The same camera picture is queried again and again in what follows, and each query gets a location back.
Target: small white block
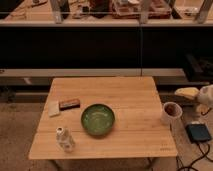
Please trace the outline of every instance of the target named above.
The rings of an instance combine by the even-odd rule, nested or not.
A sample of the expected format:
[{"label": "small white block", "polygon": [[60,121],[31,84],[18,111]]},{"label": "small white block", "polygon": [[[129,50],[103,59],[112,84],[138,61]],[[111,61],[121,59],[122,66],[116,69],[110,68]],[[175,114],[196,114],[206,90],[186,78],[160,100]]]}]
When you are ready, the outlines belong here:
[{"label": "small white block", "polygon": [[52,101],[49,103],[48,115],[49,115],[49,117],[60,115],[59,101]]}]

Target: wooden table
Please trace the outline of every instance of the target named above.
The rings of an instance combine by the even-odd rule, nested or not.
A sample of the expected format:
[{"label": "wooden table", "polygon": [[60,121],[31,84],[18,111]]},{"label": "wooden table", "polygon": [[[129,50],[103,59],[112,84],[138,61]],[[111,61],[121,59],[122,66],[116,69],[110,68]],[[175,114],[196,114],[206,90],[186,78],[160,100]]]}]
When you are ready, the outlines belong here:
[{"label": "wooden table", "polygon": [[[49,118],[48,104],[79,98],[81,108]],[[81,114],[91,104],[112,108],[115,124],[104,138],[89,136],[81,126]],[[151,77],[56,78],[29,153],[30,159],[100,159],[176,156],[168,126],[162,125],[161,101]],[[67,126],[76,146],[65,153],[56,141],[56,128]]]}]

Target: charger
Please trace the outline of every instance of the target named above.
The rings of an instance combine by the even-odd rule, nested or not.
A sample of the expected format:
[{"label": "charger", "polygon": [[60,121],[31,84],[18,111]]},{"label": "charger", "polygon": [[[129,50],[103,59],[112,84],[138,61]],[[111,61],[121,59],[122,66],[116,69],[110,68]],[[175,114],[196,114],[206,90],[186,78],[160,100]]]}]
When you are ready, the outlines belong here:
[{"label": "charger", "polygon": [[186,132],[191,143],[206,142],[212,139],[205,124],[188,124],[186,126]]}]

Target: white object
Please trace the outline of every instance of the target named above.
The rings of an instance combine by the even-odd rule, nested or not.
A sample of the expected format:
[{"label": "white object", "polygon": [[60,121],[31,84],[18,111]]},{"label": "white object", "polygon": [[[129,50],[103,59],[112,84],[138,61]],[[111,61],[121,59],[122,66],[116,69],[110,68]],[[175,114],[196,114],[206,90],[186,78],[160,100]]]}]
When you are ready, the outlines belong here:
[{"label": "white object", "polygon": [[58,127],[56,129],[56,140],[65,152],[71,152],[75,146],[75,142],[73,141],[69,130],[64,127]]},{"label": "white object", "polygon": [[52,101],[49,103],[48,115],[49,115],[49,117],[60,115],[59,101]]},{"label": "white object", "polygon": [[182,108],[175,102],[166,102],[163,105],[161,121],[164,125],[170,125],[182,116]]},{"label": "white object", "polygon": [[202,87],[198,93],[197,101],[209,108],[213,108],[213,85]]}]

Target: power cord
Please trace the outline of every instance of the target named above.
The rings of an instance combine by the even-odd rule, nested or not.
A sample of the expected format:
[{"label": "power cord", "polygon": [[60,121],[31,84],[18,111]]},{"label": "power cord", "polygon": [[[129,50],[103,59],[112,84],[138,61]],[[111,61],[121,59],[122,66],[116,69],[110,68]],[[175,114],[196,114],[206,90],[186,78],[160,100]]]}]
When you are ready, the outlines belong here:
[{"label": "power cord", "polygon": [[210,145],[207,144],[208,149],[207,149],[206,152],[204,152],[204,151],[201,149],[199,143],[197,143],[197,146],[199,147],[199,149],[200,149],[200,151],[201,151],[201,153],[202,153],[202,156],[200,156],[200,157],[198,157],[197,159],[193,160],[193,161],[191,162],[191,164],[189,164],[188,166],[184,166],[184,165],[183,165],[182,167],[178,168],[177,171],[182,171],[182,170],[185,171],[185,169],[186,169],[186,171],[190,171],[190,170],[199,171],[199,170],[197,170],[196,168],[194,168],[193,165],[194,165],[196,162],[198,162],[199,160],[203,159],[203,158],[210,159],[210,158],[207,156],[207,155],[209,154],[209,152],[210,152]]},{"label": "power cord", "polygon": [[[205,152],[202,150],[200,144],[197,144],[197,145],[198,145],[198,148],[199,148],[200,152],[204,155]],[[208,157],[207,155],[206,155],[206,159],[207,159],[209,162],[212,162],[212,163],[213,163],[213,159],[211,159],[211,158]]]},{"label": "power cord", "polygon": [[212,110],[212,108],[209,108],[209,109],[207,110],[206,113],[202,113],[202,112],[201,112],[201,115],[202,115],[202,116],[205,116],[205,115],[207,115],[211,110]]}]

